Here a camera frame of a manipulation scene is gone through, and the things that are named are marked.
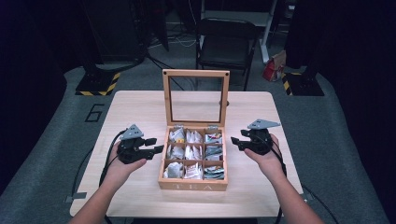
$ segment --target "dark background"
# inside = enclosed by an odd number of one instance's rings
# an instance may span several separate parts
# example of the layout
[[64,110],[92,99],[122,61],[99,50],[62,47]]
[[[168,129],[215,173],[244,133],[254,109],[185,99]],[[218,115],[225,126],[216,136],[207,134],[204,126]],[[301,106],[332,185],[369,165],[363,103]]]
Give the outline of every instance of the dark background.
[[[199,6],[199,1],[191,2]],[[181,1],[171,3],[188,10]],[[286,45],[287,65],[307,65],[316,50],[321,50],[319,72],[333,84],[363,166],[389,221],[396,222],[396,6],[385,0],[339,4],[341,1],[300,1]],[[334,15],[338,20],[330,20]],[[104,54],[77,0],[2,1],[0,22],[0,90],[5,102],[0,119],[3,192],[61,102],[66,87],[64,73],[82,66],[81,57],[102,63]],[[332,22],[337,22],[336,29],[330,32],[332,38],[326,39],[324,34]],[[138,45],[144,41],[139,39],[136,25],[126,31],[125,27],[122,31],[120,26],[112,28],[114,32],[129,32],[135,41],[127,45],[140,49]],[[323,38],[330,40],[318,46]],[[139,57],[139,53],[128,57]]]

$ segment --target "light wooden tabletop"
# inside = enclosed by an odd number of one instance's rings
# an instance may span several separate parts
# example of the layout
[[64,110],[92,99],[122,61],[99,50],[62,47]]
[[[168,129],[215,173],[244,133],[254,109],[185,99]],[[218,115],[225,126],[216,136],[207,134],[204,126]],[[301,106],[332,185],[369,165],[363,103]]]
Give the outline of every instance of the light wooden tabletop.
[[[198,91],[188,92],[199,96]],[[109,217],[276,217],[279,203],[268,179],[257,163],[238,150],[231,136],[248,140],[240,133],[256,119],[281,122],[274,99],[264,91],[229,91],[225,137],[229,184],[226,191],[160,189],[158,175],[161,155],[133,172],[119,189],[108,208]],[[108,148],[120,131],[136,124],[144,138],[157,138],[163,145],[166,116],[163,91],[118,91],[99,133],[78,192],[85,199],[75,199],[70,208],[74,216],[98,189],[99,178]],[[282,126],[269,129],[279,140],[288,179],[303,193]]]

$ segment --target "wooden box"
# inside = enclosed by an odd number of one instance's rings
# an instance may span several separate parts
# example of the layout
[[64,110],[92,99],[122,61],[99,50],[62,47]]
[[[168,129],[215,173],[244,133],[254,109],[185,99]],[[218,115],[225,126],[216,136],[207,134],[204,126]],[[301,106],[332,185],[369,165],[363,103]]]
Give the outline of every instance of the wooden box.
[[[229,71],[163,70],[167,129],[158,178],[161,189],[215,191],[227,189],[227,150],[224,124],[229,78]],[[200,90],[196,91],[197,80],[203,84],[206,82],[206,84],[215,84],[216,86],[213,88],[200,85]],[[182,90],[178,84],[180,82],[192,83],[193,91]],[[202,136],[203,142],[189,143],[186,138],[184,141],[171,140],[170,136],[180,130],[183,131],[184,137],[187,137],[187,132],[198,133]],[[222,149],[222,155],[219,156],[216,153],[213,155],[213,152],[219,152],[220,149]],[[195,157],[188,156],[188,152],[193,154],[192,151],[196,153]],[[219,179],[214,178],[219,174],[206,174],[205,171],[221,171],[222,169],[223,178]]]

